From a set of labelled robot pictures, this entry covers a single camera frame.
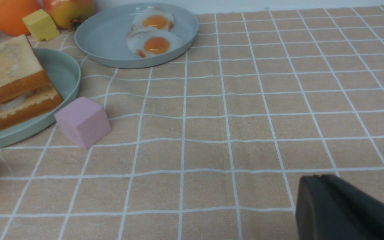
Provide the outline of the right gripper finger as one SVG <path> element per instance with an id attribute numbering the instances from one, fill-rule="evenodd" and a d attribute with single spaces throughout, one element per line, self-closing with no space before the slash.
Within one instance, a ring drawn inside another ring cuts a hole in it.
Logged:
<path id="1" fill-rule="evenodd" d="M 332 174 L 300 178 L 295 219 L 301 240 L 384 240 L 384 203 Z"/>

